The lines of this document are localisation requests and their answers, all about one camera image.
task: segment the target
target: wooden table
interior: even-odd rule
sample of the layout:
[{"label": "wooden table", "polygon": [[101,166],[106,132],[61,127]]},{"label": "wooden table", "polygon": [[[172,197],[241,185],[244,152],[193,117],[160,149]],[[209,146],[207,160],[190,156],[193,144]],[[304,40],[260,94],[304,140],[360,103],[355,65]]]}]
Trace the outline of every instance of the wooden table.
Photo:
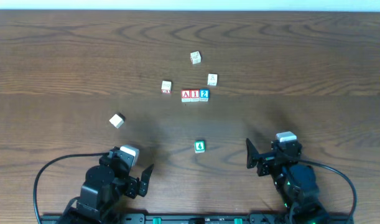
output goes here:
[{"label": "wooden table", "polygon": [[[210,101],[182,103],[180,90],[207,87],[208,73],[219,75]],[[354,182],[356,222],[380,223],[380,14],[0,11],[0,224],[35,223],[46,162],[123,144],[141,150],[132,175],[155,170],[147,196],[122,210],[281,212],[271,178],[246,168],[245,139],[267,152],[288,130],[303,158]],[[194,153],[196,139],[206,153]],[[61,213],[97,163],[47,169],[40,212]],[[327,210],[347,213],[348,184],[315,170]]]}]

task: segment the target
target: white backdrop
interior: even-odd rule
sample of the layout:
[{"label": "white backdrop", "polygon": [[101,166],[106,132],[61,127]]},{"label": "white backdrop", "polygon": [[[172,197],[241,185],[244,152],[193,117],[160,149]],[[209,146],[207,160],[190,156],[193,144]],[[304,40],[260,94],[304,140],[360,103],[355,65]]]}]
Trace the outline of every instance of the white backdrop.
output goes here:
[{"label": "white backdrop", "polygon": [[0,9],[380,12],[380,0],[0,0]]}]

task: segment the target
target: wood grain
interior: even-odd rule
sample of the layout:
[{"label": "wood grain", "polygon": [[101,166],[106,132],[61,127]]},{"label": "wood grain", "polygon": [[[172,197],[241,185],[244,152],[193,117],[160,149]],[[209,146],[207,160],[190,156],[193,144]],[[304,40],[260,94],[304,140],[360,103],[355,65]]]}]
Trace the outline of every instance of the wood grain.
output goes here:
[{"label": "wood grain", "polygon": [[[210,101],[181,103],[209,72],[219,74]],[[127,118],[119,129],[108,122],[116,112]],[[246,169],[245,139],[266,152],[286,130],[305,158],[355,183],[357,223],[380,223],[380,14],[0,11],[2,224],[36,222],[32,185],[49,160],[123,144],[141,149],[133,175],[155,171],[147,196],[121,210],[283,211],[271,179]],[[40,212],[60,213],[97,160],[46,170]],[[348,212],[347,183],[316,171],[327,210]]]}]

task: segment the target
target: number block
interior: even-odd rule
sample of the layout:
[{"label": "number block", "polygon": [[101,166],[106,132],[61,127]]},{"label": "number block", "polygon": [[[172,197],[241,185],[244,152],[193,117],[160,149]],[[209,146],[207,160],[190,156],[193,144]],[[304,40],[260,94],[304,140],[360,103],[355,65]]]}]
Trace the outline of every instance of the number block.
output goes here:
[{"label": "number block", "polygon": [[182,102],[191,102],[191,90],[182,90]]},{"label": "number block", "polygon": [[208,85],[211,85],[211,86],[217,85],[217,74],[208,75]]},{"label": "number block", "polygon": [[190,54],[191,62],[192,64],[200,63],[201,62],[201,54],[199,51],[192,52]]},{"label": "number block", "polygon": [[194,147],[195,147],[195,153],[205,152],[205,142],[204,141],[195,141]]},{"label": "number block", "polygon": [[170,94],[172,91],[172,82],[162,81],[162,87],[160,88],[162,93]]},{"label": "number block", "polygon": [[200,90],[191,90],[191,102],[200,101]]},{"label": "number block", "polygon": [[115,128],[119,128],[123,123],[124,123],[124,120],[122,117],[120,117],[120,115],[116,114],[114,115],[110,120],[109,122],[115,127]]},{"label": "number block", "polygon": [[207,102],[209,100],[209,90],[200,90],[200,101]]}]

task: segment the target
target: row of blocks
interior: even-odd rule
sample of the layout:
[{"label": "row of blocks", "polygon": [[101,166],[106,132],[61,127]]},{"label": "row of blocks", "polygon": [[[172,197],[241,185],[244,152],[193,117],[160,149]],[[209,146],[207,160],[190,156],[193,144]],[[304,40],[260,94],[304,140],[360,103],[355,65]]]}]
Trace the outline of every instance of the row of blocks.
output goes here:
[{"label": "row of blocks", "polygon": [[209,90],[182,90],[182,102],[207,102]]}]

